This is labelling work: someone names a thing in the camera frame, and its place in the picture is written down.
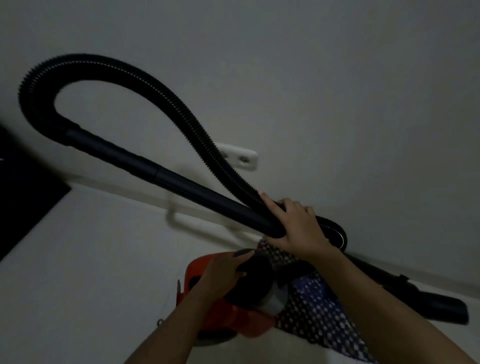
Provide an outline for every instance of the red vacuum body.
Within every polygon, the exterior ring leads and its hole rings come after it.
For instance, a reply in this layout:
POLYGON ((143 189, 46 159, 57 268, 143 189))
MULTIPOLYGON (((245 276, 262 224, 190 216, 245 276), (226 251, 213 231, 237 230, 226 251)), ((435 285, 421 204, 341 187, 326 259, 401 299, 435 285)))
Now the red vacuum body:
MULTIPOLYGON (((177 289, 177 306, 200 280, 210 259, 226 253, 209 254, 193 260, 185 272, 183 292, 180 281, 177 289)), ((275 318, 264 313, 238 307, 220 298, 207 313, 197 345, 208 345, 227 341, 240 333, 248 338, 262 335, 275 325, 275 318)))

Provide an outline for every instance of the vacuum cleaner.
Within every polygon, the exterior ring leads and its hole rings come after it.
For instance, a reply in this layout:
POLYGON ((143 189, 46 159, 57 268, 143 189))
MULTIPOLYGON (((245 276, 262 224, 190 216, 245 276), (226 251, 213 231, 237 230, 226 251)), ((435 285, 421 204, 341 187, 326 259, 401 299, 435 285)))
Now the vacuum cleaner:
MULTIPOLYGON (((28 122, 47 138, 88 153, 265 235, 280 238, 286 234, 284 227, 264 205, 256 189, 225 161, 192 112, 171 90, 146 72, 104 56, 63 55, 34 67, 24 78, 18 99, 28 122), (83 80, 114 83, 142 95, 155 104, 185 135, 218 180, 243 204, 116 146, 58 114, 54 105, 57 94, 66 85, 83 80)), ((325 237, 333 246, 344 252, 347 247, 345 231, 333 221, 319 216, 316 218, 325 237)), ((303 279, 302 277, 316 274, 309 263, 294 257, 282 256, 283 252, 273 251, 265 242, 261 242, 259 247, 255 250, 254 256, 239 268, 246 271, 247 275, 239 280, 231 292, 216 302, 208 313, 199 334, 200 344, 222 342, 234 337, 237 332, 247 337, 261 335, 275 325, 275 317, 277 316, 278 320, 278 315, 288 307, 289 288, 303 279), (289 263, 276 264, 275 259, 278 260, 279 256, 289 263)), ((241 250, 235 254, 240 255, 247 251, 241 250)), ((462 325, 468 323, 467 306, 461 300, 422 292, 403 275, 394 276, 344 254, 370 278, 423 317, 462 325)), ((212 256, 200 257, 189 264, 183 292, 179 285, 177 304, 198 282, 212 256)), ((315 312, 316 308, 311 306, 312 312, 315 312)), ((285 321, 283 326, 287 328, 288 321, 285 321)))

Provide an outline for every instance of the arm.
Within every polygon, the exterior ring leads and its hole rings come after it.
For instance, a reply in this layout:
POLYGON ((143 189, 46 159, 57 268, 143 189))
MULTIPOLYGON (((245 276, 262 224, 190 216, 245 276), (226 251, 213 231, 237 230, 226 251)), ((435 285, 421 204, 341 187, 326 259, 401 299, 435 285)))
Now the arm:
POLYGON ((333 247, 311 207, 285 199, 284 212, 266 194, 259 193, 287 231, 280 239, 267 237, 268 242, 318 270, 379 363, 475 363, 429 321, 385 291, 333 247))
POLYGON ((195 287, 125 364, 186 363, 210 306, 235 286, 243 274, 236 272, 237 267, 253 253, 214 257, 195 287))

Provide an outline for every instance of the hand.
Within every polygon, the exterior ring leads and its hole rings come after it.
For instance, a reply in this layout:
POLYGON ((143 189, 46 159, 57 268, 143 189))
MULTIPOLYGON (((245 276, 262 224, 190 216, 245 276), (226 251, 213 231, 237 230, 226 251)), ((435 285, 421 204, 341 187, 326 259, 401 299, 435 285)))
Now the hand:
POLYGON ((233 253, 213 257, 193 289, 204 294, 212 302, 225 296, 237 284, 239 278, 246 274, 237 272, 238 266, 249 260, 254 254, 255 252, 251 251, 235 258, 233 253))
POLYGON ((285 212, 263 191, 259 191, 258 194, 287 231, 280 239, 266 236, 270 244, 310 263, 319 255, 335 249, 324 236, 312 207, 303 207, 299 202, 285 198, 280 201, 286 207, 285 212))

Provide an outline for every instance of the blue dotted fabric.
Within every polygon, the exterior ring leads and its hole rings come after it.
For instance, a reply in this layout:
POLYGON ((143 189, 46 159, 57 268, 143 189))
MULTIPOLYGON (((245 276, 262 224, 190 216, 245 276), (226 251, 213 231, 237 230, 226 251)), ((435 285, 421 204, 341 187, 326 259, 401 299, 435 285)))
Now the blue dotted fabric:
MULTIPOLYGON (((274 266, 297 260, 264 239, 258 243, 258 249, 269 256, 274 266)), ((288 301, 285 309, 276 316, 276 327, 349 358, 376 363, 355 324, 349 320, 335 294, 316 272, 288 284, 288 301)))

